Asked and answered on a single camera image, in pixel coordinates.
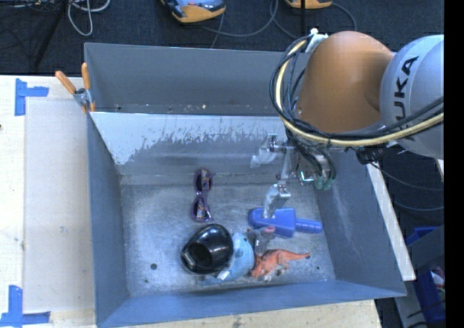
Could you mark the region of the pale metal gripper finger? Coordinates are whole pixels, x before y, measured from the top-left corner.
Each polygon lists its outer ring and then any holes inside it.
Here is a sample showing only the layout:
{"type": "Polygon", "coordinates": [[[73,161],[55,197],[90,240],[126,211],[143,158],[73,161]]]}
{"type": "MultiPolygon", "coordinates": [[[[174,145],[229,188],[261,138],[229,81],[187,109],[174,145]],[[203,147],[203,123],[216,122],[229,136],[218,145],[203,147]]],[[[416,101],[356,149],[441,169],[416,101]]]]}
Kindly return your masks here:
{"type": "Polygon", "coordinates": [[[285,184],[273,184],[266,192],[262,204],[262,217],[271,218],[290,199],[291,193],[285,184]]]}
{"type": "Polygon", "coordinates": [[[286,154],[286,142],[278,138],[277,134],[268,134],[261,145],[256,149],[250,160],[251,168],[270,165],[286,154]]]}

